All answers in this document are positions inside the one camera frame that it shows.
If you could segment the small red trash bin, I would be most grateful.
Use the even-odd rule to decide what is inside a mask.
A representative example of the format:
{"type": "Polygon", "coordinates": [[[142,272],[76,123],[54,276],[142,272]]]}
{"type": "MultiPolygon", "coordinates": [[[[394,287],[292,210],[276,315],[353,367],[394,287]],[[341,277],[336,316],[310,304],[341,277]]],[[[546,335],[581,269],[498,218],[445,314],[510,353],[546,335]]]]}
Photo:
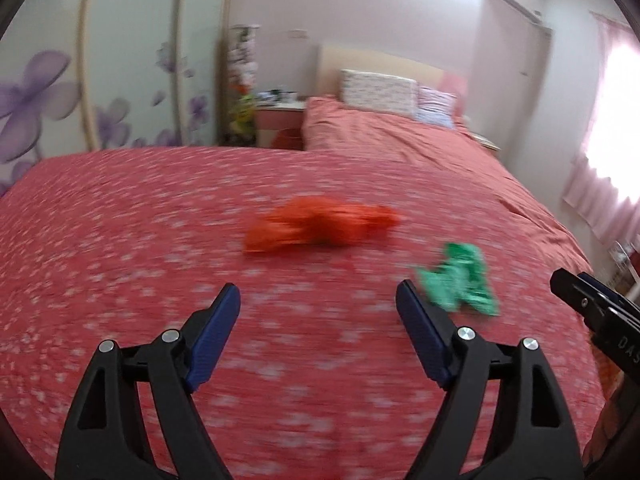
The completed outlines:
{"type": "Polygon", "coordinates": [[[305,148],[302,130],[286,128],[279,130],[270,143],[275,150],[303,151],[305,148]]]}

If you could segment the pink window curtain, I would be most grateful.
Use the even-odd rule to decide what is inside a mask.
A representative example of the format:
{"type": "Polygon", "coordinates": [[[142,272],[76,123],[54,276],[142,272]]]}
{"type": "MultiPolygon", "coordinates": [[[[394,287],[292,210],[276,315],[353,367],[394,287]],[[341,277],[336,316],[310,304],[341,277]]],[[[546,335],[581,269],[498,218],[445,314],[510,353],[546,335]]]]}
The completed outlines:
{"type": "Polygon", "coordinates": [[[597,91],[563,202],[609,245],[639,234],[639,40],[619,21],[594,18],[597,91]]]}

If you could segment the green plastic bag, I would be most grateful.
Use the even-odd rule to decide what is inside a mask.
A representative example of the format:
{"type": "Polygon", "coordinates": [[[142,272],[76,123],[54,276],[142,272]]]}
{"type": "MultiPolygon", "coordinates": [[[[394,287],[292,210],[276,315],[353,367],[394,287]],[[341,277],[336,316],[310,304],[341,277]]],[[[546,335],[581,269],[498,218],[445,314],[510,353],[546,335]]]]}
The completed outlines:
{"type": "Polygon", "coordinates": [[[467,306],[482,315],[500,313],[484,254],[473,244],[447,243],[442,261],[432,268],[416,268],[416,277],[427,299],[446,312],[467,306]]]}

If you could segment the right nightstand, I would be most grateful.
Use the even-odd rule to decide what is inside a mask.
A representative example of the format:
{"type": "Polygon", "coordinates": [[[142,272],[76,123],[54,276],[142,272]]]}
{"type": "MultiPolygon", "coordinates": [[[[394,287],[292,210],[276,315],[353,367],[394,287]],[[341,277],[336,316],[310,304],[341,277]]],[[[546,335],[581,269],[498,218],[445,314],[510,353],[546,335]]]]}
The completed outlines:
{"type": "Polygon", "coordinates": [[[478,144],[480,144],[482,148],[488,151],[492,156],[495,156],[495,158],[499,157],[500,148],[498,147],[497,144],[495,144],[491,140],[488,140],[484,136],[481,136],[480,134],[477,134],[477,133],[472,133],[472,137],[478,144]]]}

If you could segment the pink striped pillow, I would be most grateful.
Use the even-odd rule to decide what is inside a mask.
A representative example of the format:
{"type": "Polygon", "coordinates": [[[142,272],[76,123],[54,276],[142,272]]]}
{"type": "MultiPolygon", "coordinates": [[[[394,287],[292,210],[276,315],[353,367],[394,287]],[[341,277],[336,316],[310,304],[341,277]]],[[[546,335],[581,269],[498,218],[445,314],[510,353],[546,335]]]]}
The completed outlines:
{"type": "Polygon", "coordinates": [[[452,129],[457,100],[452,93],[421,86],[418,91],[416,120],[422,124],[452,129]]]}

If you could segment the orange plastic bag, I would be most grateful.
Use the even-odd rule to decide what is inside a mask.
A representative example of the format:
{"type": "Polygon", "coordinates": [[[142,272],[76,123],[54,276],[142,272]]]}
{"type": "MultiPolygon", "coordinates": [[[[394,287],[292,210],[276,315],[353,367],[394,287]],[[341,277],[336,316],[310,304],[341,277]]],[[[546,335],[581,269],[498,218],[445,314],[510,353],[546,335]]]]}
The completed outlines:
{"type": "Polygon", "coordinates": [[[272,254],[309,246],[349,247],[385,236],[400,223],[399,214],[383,205],[296,197],[262,214],[244,237],[246,254],[272,254]]]}

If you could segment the white floral pillow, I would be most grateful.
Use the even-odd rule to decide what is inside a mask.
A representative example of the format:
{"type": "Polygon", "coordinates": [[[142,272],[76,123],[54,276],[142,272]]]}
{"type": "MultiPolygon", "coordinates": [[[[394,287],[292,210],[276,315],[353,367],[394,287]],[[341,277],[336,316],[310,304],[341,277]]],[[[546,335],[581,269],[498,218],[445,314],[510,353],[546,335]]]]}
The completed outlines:
{"type": "Polygon", "coordinates": [[[414,117],[418,109],[418,83],[409,78],[341,70],[340,92],[347,106],[360,110],[414,117]]]}

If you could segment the hanging plush toy organizer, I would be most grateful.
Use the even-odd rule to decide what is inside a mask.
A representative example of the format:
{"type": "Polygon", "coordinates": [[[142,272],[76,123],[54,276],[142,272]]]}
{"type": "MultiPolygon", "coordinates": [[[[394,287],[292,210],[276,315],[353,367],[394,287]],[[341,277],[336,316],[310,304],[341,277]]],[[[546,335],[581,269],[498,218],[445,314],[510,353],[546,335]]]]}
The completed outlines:
{"type": "Polygon", "coordinates": [[[256,142],[255,94],[258,63],[256,42],[258,25],[235,25],[230,29],[227,53],[228,127],[224,143],[252,146],[256,142]]]}

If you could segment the bed with salmon duvet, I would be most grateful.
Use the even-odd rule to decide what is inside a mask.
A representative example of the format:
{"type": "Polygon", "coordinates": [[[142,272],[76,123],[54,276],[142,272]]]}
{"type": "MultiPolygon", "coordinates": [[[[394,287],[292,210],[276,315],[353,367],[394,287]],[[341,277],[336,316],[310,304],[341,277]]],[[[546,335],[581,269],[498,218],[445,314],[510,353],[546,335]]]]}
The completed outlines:
{"type": "Polygon", "coordinates": [[[333,96],[313,96],[306,101],[302,136],[308,151],[411,162],[484,186],[548,266],[574,273],[592,270],[570,230],[473,138],[459,118],[452,128],[425,125],[408,117],[357,110],[333,96]]]}

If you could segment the pink left nightstand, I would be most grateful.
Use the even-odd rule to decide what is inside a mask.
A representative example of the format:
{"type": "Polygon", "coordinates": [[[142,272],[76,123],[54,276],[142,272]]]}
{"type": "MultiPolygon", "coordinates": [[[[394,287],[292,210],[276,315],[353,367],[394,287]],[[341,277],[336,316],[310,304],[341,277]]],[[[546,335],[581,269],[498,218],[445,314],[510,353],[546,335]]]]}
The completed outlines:
{"type": "Polygon", "coordinates": [[[299,129],[304,122],[305,110],[304,101],[258,106],[255,110],[258,148],[270,148],[272,141],[281,130],[299,129]]]}

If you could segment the beige wooden headboard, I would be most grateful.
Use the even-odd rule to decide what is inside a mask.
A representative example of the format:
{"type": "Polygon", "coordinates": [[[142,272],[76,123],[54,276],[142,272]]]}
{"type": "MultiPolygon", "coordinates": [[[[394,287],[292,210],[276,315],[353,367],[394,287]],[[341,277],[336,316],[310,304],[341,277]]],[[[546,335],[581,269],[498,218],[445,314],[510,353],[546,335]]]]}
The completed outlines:
{"type": "Polygon", "coordinates": [[[319,48],[315,94],[337,94],[342,70],[361,70],[409,78],[439,91],[455,94],[463,103],[468,81],[442,68],[384,52],[322,44],[319,48]]]}

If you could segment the floral sliding wardrobe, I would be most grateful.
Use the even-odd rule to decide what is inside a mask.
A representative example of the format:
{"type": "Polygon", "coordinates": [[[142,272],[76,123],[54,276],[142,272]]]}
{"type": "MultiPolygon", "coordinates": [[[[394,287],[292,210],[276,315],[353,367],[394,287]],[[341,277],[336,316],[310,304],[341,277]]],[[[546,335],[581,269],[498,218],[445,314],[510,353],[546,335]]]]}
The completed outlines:
{"type": "Polygon", "coordinates": [[[43,159],[214,145],[226,0],[1,0],[1,185],[43,159]]]}

